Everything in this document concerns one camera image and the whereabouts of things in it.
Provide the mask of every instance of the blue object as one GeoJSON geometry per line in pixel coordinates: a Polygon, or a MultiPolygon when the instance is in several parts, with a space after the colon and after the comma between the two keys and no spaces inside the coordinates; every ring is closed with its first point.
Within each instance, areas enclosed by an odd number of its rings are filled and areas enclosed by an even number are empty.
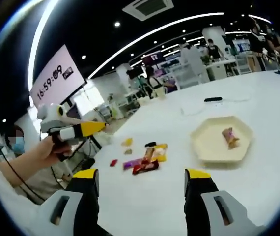
{"type": "Polygon", "coordinates": [[[24,150],[24,137],[16,137],[16,143],[12,145],[12,150],[15,154],[22,155],[24,150]]]}

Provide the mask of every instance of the ceiling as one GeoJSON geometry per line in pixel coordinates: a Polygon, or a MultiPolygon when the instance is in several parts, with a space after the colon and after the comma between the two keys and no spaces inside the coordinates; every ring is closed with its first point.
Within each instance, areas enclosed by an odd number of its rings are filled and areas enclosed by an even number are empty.
{"type": "MultiPolygon", "coordinates": [[[[237,31],[238,28],[246,31],[249,29],[241,14],[261,15],[254,11],[254,7],[251,8],[252,1],[242,2],[240,8],[235,6],[234,0],[173,0],[173,9],[142,22],[122,11],[131,2],[59,0],[42,32],[34,64],[34,78],[63,44],[66,44],[78,69],[87,78],[118,50],[158,27],[198,14],[225,13],[223,16],[184,21],[150,35],[116,56],[93,76],[95,78],[111,71],[112,66],[137,62],[140,59],[137,56],[148,50],[153,52],[161,49],[161,45],[166,48],[182,43],[183,37],[187,40],[200,37],[200,30],[210,23],[226,28],[226,32],[237,31]],[[118,28],[114,26],[116,21],[121,23],[118,28]]],[[[28,59],[36,27],[47,3],[46,0],[41,2],[17,23],[0,46],[0,127],[15,122],[29,106],[28,59]],[[2,123],[3,119],[7,120],[7,124],[2,123]]]]}

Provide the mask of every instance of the white table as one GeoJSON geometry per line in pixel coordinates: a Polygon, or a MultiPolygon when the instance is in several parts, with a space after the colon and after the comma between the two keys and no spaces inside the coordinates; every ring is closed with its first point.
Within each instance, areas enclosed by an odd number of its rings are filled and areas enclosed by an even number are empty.
{"type": "Polygon", "coordinates": [[[271,71],[229,77],[155,99],[141,107],[114,135],[114,142],[96,155],[99,169],[99,224],[117,236],[185,236],[184,169],[210,173],[220,190],[228,191],[256,225],[268,225],[280,210],[280,75],[271,71]],[[208,105],[193,116],[180,107],[200,110],[207,97],[244,102],[208,105]],[[236,168],[205,168],[192,150],[189,134],[209,117],[235,115],[254,132],[243,162],[236,168]],[[134,139],[133,154],[120,144],[134,139]],[[133,176],[122,163],[140,158],[148,142],[167,143],[167,161],[160,169],[133,176]],[[109,167],[118,159],[116,167],[109,167]]]}
{"type": "Polygon", "coordinates": [[[231,64],[231,63],[235,63],[235,62],[236,62],[236,59],[221,60],[221,61],[217,61],[217,62],[207,65],[206,68],[209,69],[213,66],[226,65],[226,64],[231,64]]]}

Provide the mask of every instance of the digital clock display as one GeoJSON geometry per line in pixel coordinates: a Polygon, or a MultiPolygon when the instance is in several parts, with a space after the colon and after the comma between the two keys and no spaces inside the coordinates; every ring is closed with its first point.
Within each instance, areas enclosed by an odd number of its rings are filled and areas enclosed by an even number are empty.
{"type": "Polygon", "coordinates": [[[84,79],[64,45],[37,77],[30,95],[36,107],[60,104],[83,83],[84,79]]]}

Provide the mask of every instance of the beige plate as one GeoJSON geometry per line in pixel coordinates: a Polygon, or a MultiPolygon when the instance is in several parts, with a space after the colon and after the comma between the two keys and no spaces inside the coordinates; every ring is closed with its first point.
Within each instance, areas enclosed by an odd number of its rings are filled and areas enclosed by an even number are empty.
{"type": "Polygon", "coordinates": [[[252,130],[237,117],[217,117],[205,120],[191,133],[198,158],[206,162],[236,162],[243,159],[252,140],[252,130]],[[222,131],[233,128],[237,147],[229,149],[222,131]]]}

